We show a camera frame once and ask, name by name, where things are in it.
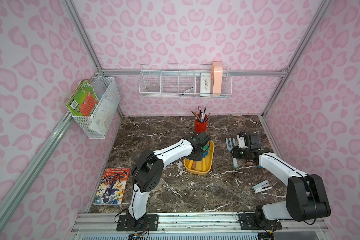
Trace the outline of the light blue hand fork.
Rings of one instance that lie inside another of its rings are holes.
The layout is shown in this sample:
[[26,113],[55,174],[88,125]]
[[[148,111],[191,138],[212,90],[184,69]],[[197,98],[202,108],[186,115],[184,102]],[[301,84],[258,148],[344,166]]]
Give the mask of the light blue hand fork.
[[[231,152],[233,148],[236,146],[236,140],[231,138],[226,138],[226,144],[228,151]],[[233,155],[232,155],[232,160],[233,160],[234,169],[237,169],[239,167],[238,162],[237,159],[233,157]]]

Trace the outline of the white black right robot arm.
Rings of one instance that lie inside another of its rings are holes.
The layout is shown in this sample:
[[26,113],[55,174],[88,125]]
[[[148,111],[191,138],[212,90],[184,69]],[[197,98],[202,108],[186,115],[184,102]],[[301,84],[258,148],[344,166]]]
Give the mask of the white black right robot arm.
[[239,133],[234,139],[226,139],[226,144],[234,163],[238,159],[254,163],[271,172],[287,188],[284,201],[257,206],[258,223],[294,220],[313,225],[317,219],[331,215],[324,181],[319,175],[300,171],[263,148],[257,134]]

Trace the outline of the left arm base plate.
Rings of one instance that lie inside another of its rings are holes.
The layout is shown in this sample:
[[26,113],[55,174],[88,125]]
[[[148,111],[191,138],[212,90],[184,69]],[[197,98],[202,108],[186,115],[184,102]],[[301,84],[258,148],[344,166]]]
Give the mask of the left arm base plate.
[[130,215],[120,215],[116,221],[117,232],[138,232],[138,231],[157,231],[159,216],[147,214],[138,220],[135,220]]

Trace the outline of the yellow plastic storage box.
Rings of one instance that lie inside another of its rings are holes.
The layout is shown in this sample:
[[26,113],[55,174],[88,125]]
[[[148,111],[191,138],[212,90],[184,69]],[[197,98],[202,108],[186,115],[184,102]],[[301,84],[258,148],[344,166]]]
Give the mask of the yellow plastic storage box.
[[189,173],[196,175],[206,175],[212,168],[215,144],[210,141],[206,147],[209,147],[203,155],[201,161],[190,161],[187,158],[184,160],[184,167]]

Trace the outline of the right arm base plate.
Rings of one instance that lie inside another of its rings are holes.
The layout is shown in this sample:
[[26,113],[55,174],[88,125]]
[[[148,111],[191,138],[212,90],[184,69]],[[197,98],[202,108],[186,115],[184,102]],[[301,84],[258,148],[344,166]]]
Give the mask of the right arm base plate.
[[261,220],[256,214],[238,212],[235,218],[240,223],[241,230],[278,231],[283,229],[280,221]]

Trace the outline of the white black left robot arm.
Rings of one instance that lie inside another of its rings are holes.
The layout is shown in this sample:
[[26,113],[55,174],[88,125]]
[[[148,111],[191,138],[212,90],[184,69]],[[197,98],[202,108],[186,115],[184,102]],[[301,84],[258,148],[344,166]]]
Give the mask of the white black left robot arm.
[[202,132],[184,137],[161,150],[144,150],[132,169],[133,196],[126,213],[129,221],[141,221],[147,214],[150,192],[160,182],[164,168],[181,158],[201,161],[210,144],[210,137]]

